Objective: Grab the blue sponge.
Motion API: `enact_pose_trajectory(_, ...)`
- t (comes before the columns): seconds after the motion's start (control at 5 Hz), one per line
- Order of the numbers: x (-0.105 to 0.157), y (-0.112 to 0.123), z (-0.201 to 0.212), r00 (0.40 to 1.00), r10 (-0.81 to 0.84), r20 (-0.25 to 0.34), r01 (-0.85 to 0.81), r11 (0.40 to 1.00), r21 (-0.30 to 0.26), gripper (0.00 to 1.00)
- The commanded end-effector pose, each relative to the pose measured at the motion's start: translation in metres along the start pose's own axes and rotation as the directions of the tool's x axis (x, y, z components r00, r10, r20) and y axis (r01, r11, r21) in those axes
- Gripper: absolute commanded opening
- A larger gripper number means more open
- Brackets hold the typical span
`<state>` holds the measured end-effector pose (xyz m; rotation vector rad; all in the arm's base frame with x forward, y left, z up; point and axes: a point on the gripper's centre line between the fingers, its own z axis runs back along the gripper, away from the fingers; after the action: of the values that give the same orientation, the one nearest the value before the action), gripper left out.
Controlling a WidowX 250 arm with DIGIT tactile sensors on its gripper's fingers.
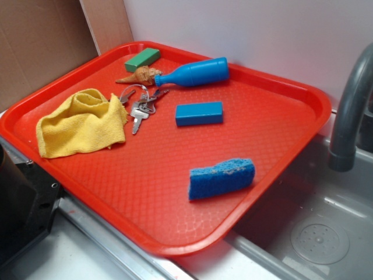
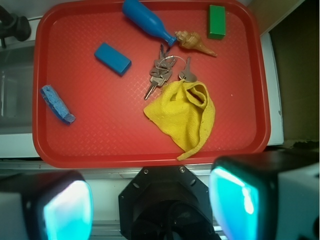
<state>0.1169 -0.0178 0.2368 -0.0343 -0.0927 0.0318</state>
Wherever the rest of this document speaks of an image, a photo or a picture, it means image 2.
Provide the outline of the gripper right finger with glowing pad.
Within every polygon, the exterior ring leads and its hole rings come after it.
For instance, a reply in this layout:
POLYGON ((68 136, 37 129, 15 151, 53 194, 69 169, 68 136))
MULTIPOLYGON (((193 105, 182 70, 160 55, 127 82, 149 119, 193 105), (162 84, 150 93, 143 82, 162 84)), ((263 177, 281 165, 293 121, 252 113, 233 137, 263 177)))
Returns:
POLYGON ((211 167, 213 215, 229 240, 317 240, 320 158, 293 149, 221 156, 211 167))

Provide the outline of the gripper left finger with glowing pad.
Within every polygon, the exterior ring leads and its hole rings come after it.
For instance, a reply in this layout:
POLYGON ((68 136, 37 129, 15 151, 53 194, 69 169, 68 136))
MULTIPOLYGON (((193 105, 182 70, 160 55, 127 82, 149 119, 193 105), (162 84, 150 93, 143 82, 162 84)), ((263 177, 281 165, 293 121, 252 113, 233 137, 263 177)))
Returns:
POLYGON ((92 190, 78 171, 0 178, 2 240, 88 240, 93 216, 92 190))

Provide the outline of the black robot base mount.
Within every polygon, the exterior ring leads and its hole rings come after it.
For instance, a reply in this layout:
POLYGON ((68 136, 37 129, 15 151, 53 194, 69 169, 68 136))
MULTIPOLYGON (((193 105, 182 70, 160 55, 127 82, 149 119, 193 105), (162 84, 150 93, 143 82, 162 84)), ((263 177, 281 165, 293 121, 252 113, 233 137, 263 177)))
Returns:
POLYGON ((219 240, 209 188, 185 166, 144 167, 118 196, 127 240, 219 240))

